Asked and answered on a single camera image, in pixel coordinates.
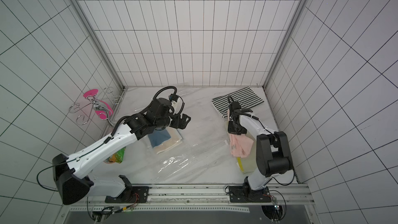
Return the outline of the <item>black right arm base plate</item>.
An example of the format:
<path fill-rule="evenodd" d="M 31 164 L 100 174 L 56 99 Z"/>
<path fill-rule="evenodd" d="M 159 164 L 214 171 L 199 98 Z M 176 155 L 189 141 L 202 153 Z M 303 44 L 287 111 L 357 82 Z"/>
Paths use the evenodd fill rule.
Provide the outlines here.
<path fill-rule="evenodd" d="M 252 190 L 249 186 L 229 186 L 227 194 L 231 203 L 270 203 L 272 197 L 269 188 Z"/>

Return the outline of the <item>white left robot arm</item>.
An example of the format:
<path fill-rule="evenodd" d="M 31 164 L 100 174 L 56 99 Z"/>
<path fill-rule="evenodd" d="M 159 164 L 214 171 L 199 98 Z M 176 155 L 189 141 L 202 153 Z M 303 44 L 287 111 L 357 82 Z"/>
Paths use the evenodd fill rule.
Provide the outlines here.
<path fill-rule="evenodd" d="M 185 129 L 191 118 L 182 112 L 183 108 L 184 101 L 178 95 L 154 98 L 141 112 L 121 117 L 112 133 L 99 141 L 69 156 L 54 157 L 53 180 L 62 203 L 71 205 L 93 196 L 105 196 L 106 202 L 111 203 L 137 201 L 140 195 L 125 176 L 107 180 L 90 177 L 89 173 L 117 151 L 154 131 L 167 127 Z"/>

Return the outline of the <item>blue and beige towel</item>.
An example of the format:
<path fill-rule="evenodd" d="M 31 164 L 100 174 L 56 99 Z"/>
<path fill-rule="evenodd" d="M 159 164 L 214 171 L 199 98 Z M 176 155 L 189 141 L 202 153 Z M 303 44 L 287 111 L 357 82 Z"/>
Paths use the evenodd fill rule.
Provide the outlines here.
<path fill-rule="evenodd" d="M 157 155 L 175 148 L 182 142 L 180 133 L 170 127 L 148 134 L 148 139 L 153 151 Z"/>

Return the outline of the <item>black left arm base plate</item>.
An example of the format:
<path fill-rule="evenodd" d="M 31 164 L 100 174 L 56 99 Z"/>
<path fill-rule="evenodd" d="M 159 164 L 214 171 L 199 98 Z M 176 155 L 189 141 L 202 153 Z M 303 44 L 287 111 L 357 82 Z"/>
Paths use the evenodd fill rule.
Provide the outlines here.
<path fill-rule="evenodd" d="M 148 186 L 133 186 L 131 182 L 124 175 L 119 175 L 119 177 L 123 180 L 125 189 L 124 191 L 117 197 L 107 196 L 105 199 L 105 203 L 146 203 L 149 195 L 149 187 Z"/>

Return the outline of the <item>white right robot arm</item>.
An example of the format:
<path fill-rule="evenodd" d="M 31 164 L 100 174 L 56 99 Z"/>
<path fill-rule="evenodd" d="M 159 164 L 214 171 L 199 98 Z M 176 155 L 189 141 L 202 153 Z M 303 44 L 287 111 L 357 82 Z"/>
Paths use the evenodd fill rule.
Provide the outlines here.
<path fill-rule="evenodd" d="M 283 131 L 269 129 L 251 109 L 242 108 L 232 97 L 227 99 L 231 154 L 245 158 L 256 147 L 257 168 L 245 179 L 243 188 L 247 193 L 263 190 L 269 181 L 294 170 L 288 137 Z"/>

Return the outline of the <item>pink towel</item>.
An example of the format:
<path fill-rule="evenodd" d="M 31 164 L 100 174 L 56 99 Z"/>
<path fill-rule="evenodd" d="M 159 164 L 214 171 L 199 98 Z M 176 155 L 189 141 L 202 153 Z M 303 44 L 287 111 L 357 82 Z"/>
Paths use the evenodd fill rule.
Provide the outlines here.
<path fill-rule="evenodd" d="M 233 157 L 248 157 L 255 142 L 253 136 L 250 133 L 241 135 L 230 133 L 232 131 L 232 121 L 228 121 L 227 131 L 230 139 L 230 152 Z"/>

